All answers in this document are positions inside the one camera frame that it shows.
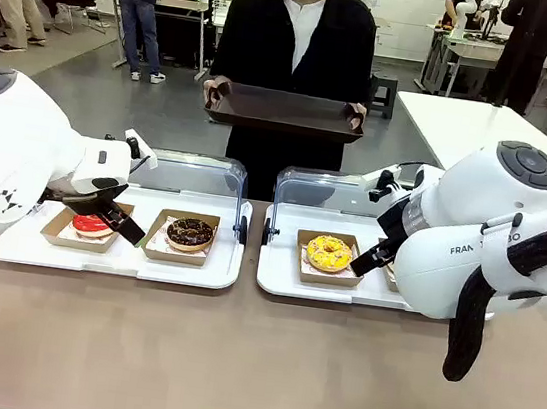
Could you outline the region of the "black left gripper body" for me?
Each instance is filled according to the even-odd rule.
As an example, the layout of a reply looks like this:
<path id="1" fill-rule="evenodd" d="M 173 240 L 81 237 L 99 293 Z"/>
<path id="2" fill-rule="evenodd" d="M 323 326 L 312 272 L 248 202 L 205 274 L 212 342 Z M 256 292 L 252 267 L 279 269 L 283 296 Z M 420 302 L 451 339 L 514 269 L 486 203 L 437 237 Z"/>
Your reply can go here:
<path id="1" fill-rule="evenodd" d="M 93 193 L 68 193 L 60 190 L 45 188 L 42 192 L 41 202 L 51 201 L 63 203 L 74 212 L 89 213 L 109 216 L 113 213 L 121 213 L 120 206 L 115 199 L 127 189 L 128 185 L 118 185 L 104 188 Z"/>

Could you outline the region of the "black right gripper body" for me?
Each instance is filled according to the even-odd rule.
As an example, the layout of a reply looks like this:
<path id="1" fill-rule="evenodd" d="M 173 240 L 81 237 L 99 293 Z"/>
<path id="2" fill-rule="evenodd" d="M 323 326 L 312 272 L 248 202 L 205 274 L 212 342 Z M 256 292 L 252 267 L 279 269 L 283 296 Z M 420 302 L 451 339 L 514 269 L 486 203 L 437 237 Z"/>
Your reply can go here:
<path id="1" fill-rule="evenodd" d="M 394 201 L 385 212 L 378 216 L 377 222 L 385 233 L 389 244 L 400 245 L 407 239 L 408 234 L 403 225 L 403 213 L 409 203 L 409 195 L 404 195 Z"/>

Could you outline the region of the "person's left hand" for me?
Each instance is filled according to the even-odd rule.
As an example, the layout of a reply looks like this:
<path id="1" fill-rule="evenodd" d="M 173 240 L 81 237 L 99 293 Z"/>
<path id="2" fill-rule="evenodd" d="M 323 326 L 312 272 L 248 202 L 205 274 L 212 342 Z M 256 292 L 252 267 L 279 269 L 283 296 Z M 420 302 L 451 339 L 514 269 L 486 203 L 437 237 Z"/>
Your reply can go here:
<path id="1" fill-rule="evenodd" d="M 363 133 L 363 123 L 366 117 L 366 108 L 360 103 L 348 103 L 344 112 L 349 123 L 350 130 L 355 134 Z"/>

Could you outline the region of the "person's right hand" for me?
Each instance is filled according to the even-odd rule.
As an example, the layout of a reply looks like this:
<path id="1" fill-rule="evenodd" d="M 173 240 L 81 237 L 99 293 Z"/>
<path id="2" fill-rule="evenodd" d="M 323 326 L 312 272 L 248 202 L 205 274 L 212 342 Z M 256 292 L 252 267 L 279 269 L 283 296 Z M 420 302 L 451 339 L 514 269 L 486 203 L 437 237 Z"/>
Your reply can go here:
<path id="1" fill-rule="evenodd" d="M 208 79 L 204 81 L 203 96 L 206 109 L 213 109 L 220 106 L 221 102 L 230 93 L 231 82 L 228 79 Z"/>

